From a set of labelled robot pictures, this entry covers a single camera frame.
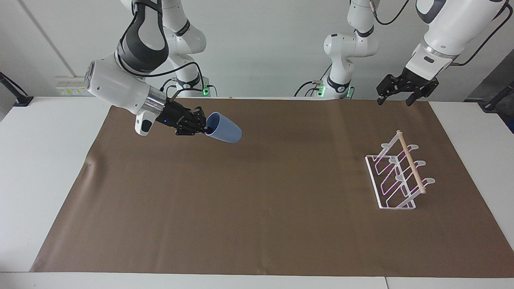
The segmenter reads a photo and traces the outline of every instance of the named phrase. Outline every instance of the pink and white wire rack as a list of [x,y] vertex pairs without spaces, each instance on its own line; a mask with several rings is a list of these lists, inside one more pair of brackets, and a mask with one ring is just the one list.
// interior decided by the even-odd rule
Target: pink and white wire rack
[[[401,144],[398,154],[391,148]],[[414,199],[427,192],[426,186],[435,183],[433,178],[421,178],[418,168],[425,166],[424,160],[414,161],[411,152],[419,149],[415,144],[407,145],[403,132],[397,131],[389,143],[383,143],[378,155],[367,155],[365,160],[375,189],[378,207],[390,210],[412,210]]]

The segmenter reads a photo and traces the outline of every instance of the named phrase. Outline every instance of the white rack frame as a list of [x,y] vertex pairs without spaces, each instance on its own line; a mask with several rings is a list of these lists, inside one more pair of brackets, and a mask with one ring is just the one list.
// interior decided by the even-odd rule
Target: white rack frame
[[[402,151],[397,155],[387,155],[387,153],[391,150],[394,144],[396,144],[398,141],[400,141],[401,143]],[[378,207],[380,209],[390,210],[415,209],[416,204],[414,203],[414,199],[418,197],[420,194],[425,194],[427,192],[427,185],[435,183],[435,180],[433,178],[422,179],[419,176],[417,168],[425,166],[427,164],[424,160],[414,161],[412,158],[411,151],[419,149],[419,146],[415,144],[407,145],[405,139],[403,138],[403,132],[401,131],[396,131],[396,135],[393,137],[393,139],[389,143],[383,143],[381,146],[382,151],[380,152],[380,154],[367,155],[365,157],[366,164],[368,165],[368,170],[370,172],[371,181],[373,183],[373,188],[375,189]],[[388,159],[388,164],[385,168],[379,170],[378,164],[384,159]],[[407,160],[409,166],[403,168],[402,162],[405,159]],[[375,169],[375,173],[377,176],[385,175],[385,178],[380,183],[380,187],[377,186],[378,181],[375,180],[372,167]],[[389,178],[392,175],[394,175],[395,183],[388,188],[384,188],[384,183],[387,180],[389,180]],[[409,188],[409,184],[407,181],[412,176],[416,180],[416,186],[414,188]],[[390,205],[389,201],[393,196],[396,195],[398,191],[402,192],[405,199],[396,206]],[[388,197],[385,202],[381,201],[380,194]]]

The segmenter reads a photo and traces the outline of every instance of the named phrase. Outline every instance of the brown leather surface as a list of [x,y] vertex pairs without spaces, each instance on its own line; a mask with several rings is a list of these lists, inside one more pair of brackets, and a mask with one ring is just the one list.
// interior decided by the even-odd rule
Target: brown leather surface
[[[428,103],[180,101],[224,113],[242,140],[160,124],[140,137],[113,107],[32,272],[514,277]],[[378,209],[364,161],[398,129],[436,179],[412,211]]]

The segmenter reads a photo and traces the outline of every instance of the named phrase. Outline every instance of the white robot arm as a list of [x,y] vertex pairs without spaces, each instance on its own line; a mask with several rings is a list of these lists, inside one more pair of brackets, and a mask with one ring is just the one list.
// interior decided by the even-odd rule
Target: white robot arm
[[438,86],[435,78],[464,51],[468,43],[508,6],[508,0],[417,0],[419,17],[429,25],[399,77],[387,75],[378,85],[378,103],[400,92],[413,92],[411,105]]
[[[380,0],[375,0],[378,7]],[[378,38],[374,34],[374,16],[369,0],[351,0],[347,16],[353,33],[334,33],[325,39],[325,53],[332,60],[332,69],[323,78],[321,95],[325,98],[341,98],[350,86],[354,65],[350,57],[368,57],[378,50]]]
[[[206,133],[216,138],[215,127],[208,127],[201,107],[187,109],[168,98],[166,93],[145,83],[145,78],[177,73],[184,81],[198,79],[203,85],[199,67],[192,59],[185,65],[167,73],[150,75],[168,57],[180,57],[181,53],[196,53],[205,49],[205,36],[186,19],[180,0],[122,0],[133,12],[134,19],[115,52],[95,60],[89,66],[85,83],[94,96],[110,104],[124,108],[136,115],[136,132],[149,133],[155,121],[176,128],[176,135]],[[166,33],[163,25],[170,32]],[[196,65],[198,70],[185,70]],[[237,142],[241,135],[231,141]]]

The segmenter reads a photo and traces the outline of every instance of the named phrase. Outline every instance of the brown mat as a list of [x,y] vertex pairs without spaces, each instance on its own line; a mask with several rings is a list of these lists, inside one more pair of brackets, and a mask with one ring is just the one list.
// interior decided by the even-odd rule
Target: brown mat
[[[514,277],[514,252],[428,103],[182,100],[238,144],[112,108],[32,272]],[[364,161],[397,129],[436,184],[377,207]]]

